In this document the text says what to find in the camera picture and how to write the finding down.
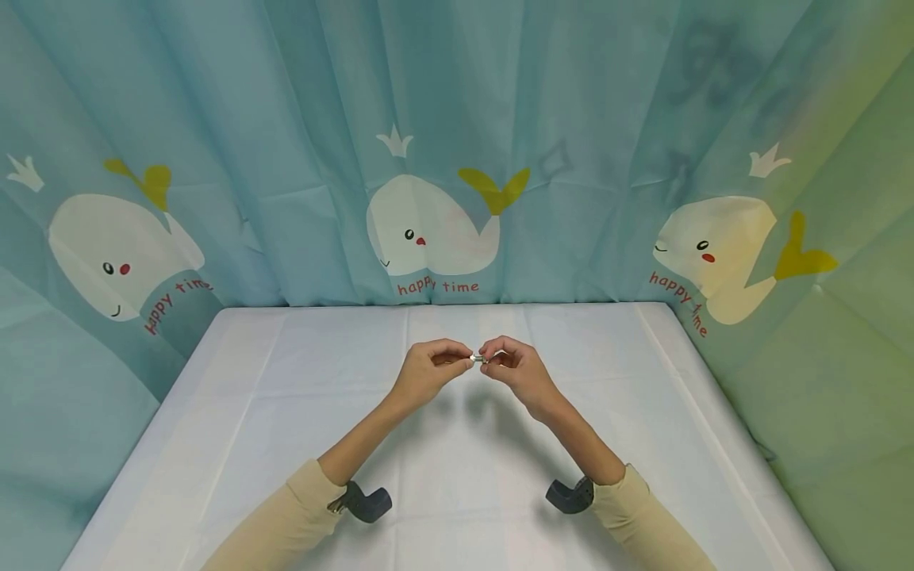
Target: teal fabric backdrop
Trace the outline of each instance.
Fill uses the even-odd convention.
[[[4,565],[223,307],[660,300],[836,567],[906,568],[912,44],[906,0],[0,0]]]

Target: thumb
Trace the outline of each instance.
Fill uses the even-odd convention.
[[[511,386],[517,375],[517,371],[511,367],[500,366],[494,363],[487,363],[480,367],[480,372],[483,375],[493,378],[496,381],[501,381],[508,386]]]
[[[463,375],[473,366],[473,361],[470,359],[461,359],[460,361],[454,361],[448,365],[439,367],[439,369],[444,373],[445,382],[452,381],[460,375]]]

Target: forearm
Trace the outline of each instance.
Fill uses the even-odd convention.
[[[691,535],[651,493],[632,466],[626,467],[564,397],[544,423],[594,486],[592,510],[603,527],[644,571],[713,570]]]
[[[368,456],[409,412],[385,399],[318,461],[308,460],[257,507],[204,571],[285,571],[331,534],[340,519],[327,504],[345,492]]]
[[[410,412],[401,404],[385,398],[317,460],[327,479],[337,486],[345,486]]]
[[[625,477],[625,464],[564,397],[555,399],[542,421],[595,484],[610,485]]]

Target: beige sleeve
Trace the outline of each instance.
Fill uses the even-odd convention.
[[[692,536],[629,464],[622,481],[594,485],[591,509],[644,571],[714,571]]]
[[[235,528],[201,571],[286,571],[334,532],[341,516],[327,504],[344,493],[317,460],[308,460]]]

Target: yellow whale tail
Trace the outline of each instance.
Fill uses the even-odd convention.
[[[162,212],[168,212],[168,187],[171,186],[171,170],[164,164],[154,164],[146,169],[141,181],[121,159],[108,159],[105,168],[109,171],[122,174],[133,181],[143,194]]]
[[[467,185],[475,188],[476,192],[483,196],[483,200],[489,206],[489,212],[494,217],[501,215],[506,208],[520,198],[527,181],[530,180],[530,169],[528,168],[518,171],[512,176],[505,188],[499,188],[488,174],[474,168],[462,168],[458,174]]]
[[[781,258],[774,270],[775,280],[832,271],[838,261],[831,254],[820,249],[802,250],[802,239],[806,233],[806,216],[799,210],[791,216],[791,235],[781,250]]]

